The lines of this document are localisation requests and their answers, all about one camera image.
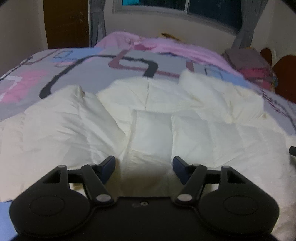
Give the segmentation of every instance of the curtain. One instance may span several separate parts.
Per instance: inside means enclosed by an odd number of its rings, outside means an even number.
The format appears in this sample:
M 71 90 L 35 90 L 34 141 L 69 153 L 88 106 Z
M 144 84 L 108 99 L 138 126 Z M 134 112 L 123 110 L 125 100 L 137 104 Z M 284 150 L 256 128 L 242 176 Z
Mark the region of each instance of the curtain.
M 241 0 L 242 28 L 232 44 L 232 48 L 250 47 L 255 27 L 268 0 Z
M 7 0 L 0 0 L 0 7 L 3 3 L 5 3 Z
M 90 6 L 90 30 L 89 46 L 94 47 L 106 36 L 104 6 L 106 0 L 89 0 Z

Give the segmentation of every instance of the pink blanket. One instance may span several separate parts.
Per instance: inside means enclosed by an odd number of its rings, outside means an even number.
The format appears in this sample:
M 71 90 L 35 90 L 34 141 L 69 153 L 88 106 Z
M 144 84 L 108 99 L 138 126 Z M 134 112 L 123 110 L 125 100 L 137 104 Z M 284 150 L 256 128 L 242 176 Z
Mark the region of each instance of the pink blanket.
M 183 44 L 172 39 L 144 38 L 127 32 L 113 32 L 103 38 L 95 47 L 118 47 L 127 50 L 143 50 L 153 53 L 172 53 L 193 60 L 199 64 L 212 64 L 236 76 L 234 70 L 218 53 L 194 45 Z

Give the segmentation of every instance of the screw hole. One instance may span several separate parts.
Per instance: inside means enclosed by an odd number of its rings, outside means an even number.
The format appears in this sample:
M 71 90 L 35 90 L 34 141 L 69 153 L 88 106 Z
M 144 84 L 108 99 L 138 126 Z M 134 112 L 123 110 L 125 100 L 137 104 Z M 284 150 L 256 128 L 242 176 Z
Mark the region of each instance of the screw hole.
M 141 202 L 140 204 L 141 204 L 141 206 L 148 206 L 149 205 L 148 202 Z

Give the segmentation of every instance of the white comforter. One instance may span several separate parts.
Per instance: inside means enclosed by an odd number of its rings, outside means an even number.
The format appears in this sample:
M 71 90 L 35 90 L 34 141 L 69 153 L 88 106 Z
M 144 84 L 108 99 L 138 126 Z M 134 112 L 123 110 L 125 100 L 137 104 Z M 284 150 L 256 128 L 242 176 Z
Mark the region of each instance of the white comforter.
M 287 136 L 256 93 L 184 71 L 179 84 L 144 77 L 115 81 L 97 96 L 68 86 L 0 123 L 0 201 L 14 199 L 59 164 L 118 160 L 113 195 L 175 195 L 171 161 L 230 165 L 280 206 L 273 234 L 296 238 L 296 171 Z

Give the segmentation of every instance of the window frame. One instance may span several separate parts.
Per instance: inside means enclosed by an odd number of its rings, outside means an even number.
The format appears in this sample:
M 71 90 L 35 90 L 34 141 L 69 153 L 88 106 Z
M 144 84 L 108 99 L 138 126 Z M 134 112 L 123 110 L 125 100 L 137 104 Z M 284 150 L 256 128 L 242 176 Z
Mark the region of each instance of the window frame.
M 227 24 L 221 23 L 215 19 L 207 18 L 201 15 L 189 13 L 189 6 L 191 0 L 186 0 L 185 9 L 177 10 L 166 7 L 153 7 L 153 6 L 140 6 L 140 5 L 130 5 L 122 6 L 122 0 L 113 0 L 113 14 L 146 14 L 146 15 L 159 15 L 166 17 L 180 18 L 184 20 L 194 21 L 201 23 L 234 36 L 237 35 L 238 30 Z

